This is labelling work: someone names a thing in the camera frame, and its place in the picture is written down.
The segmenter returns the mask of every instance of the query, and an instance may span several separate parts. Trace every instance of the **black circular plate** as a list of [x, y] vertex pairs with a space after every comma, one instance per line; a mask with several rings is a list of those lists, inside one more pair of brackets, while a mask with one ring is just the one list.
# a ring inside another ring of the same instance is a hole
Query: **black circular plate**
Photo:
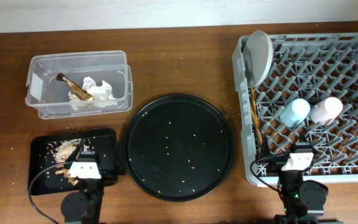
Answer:
[[124, 159], [136, 184], [173, 202], [210, 193], [233, 160], [230, 128], [211, 104], [170, 95], [143, 107], [131, 120]]

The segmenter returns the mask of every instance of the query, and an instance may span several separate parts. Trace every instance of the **black cable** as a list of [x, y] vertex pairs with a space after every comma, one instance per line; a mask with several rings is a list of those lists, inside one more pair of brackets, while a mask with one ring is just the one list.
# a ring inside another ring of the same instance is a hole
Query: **black cable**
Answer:
[[254, 175], [254, 177], [256, 177], [256, 179], [258, 179], [259, 181], [261, 181], [261, 183], [263, 183], [264, 185], [266, 185], [267, 187], [269, 187], [270, 189], [278, 192], [279, 194], [281, 193], [278, 189], [275, 189], [274, 187], [272, 187], [270, 184], [264, 182], [260, 177], [258, 177], [255, 172], [252, 170], [252, 166], [255, 164], [255, 163], [258, 163], [258, 162], [262, 162], [262, 161], [267, 161], [267, 160], [271, 160], [273, 158], [276, 158], [276, 157], [281, 157], [281, 156], [284, 156], [283, 154], [276, 154], [276, 155], [272, 155], [272, 156], [269, 156], [269, 157], [265, 157], [265, 158], [261, 158], [261, 159], [257, 159], [253, 162], [251, 162], [251, 165], [249, 166], [249, 169], [251, 170], [251, 173], [252, 175]]
[[60, 165], [65, 165], [65, 164], [71, 164], [71, 162], [62, 162], [62, 163], [59, 163], [59, 164], [55, 164], [51, 167], [48, 167], [46, 169], [44, 169], [43, 171], [41, 171], [39, 174], [37, 174], [32, 180], [31, 180], [31, 183], [29, 185], [29, 200], [30, 200], [30, 203], [31, 205], [34, 207], [34, 209], [40, 213], [43, 217], [47, 218], [49, 221], [51, 221], [52, 223], [56, 223], [58, 224], [58, 222], [56, 222], [56, 220], [50, 218], [49, 216], [47, 216], [46, 214], [44, 214], [44, 212], [41, 212], [41, 210], [39, 210], [37, 208], [37, 206], [35, 205], [35, 203], [32, 201], [32, 198], [31, 198], [31, 190], [32, 190], [32, 186], [34, 185], [35, 181], [42, 175], [44, 174], [46, 171], [56, 167], [56, 166], [60, 166]]

